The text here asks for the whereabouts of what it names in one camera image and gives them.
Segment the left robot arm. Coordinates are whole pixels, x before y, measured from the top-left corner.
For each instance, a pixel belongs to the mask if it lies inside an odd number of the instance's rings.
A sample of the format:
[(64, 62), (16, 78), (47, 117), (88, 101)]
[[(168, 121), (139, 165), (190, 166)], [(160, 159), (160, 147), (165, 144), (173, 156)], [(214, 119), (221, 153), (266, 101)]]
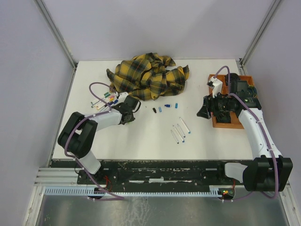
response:
[(79, 166), (88, 172), (88, 179), (98, 184), (103, 181), (104, 172), (101, 163), (91, 148), (97, 131), (115, 125), (125, 125), (135, 120), (134, 113), (141, 107), (141, 102), (131, 96), (119, 98), (116, 105), (106, 112), (85, 116), (74, 112), (58, 137), (66, 154), (70, 153)]

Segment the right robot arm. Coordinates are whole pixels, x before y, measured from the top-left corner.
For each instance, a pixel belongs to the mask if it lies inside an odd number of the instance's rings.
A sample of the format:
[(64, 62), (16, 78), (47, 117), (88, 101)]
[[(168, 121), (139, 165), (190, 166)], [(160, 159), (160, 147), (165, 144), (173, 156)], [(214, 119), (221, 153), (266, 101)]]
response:
[(197, 116), (210, 119), (233, 112), (244, 127), (252, 150), (253, 160), (247, 166), (226, 163), (216, 172), (216, 180), (227, 184), (232, 179), (243, 183), (249, 192), (281, 192), (284, 190), (293, 162), (276, 148), (263, 119), (258, 98), (248, 92), (248, 83), (232, 82), (231, 93), (222, 94), (222, 81), (212, 77), (207, 83), (212, 93), (205, 96)]

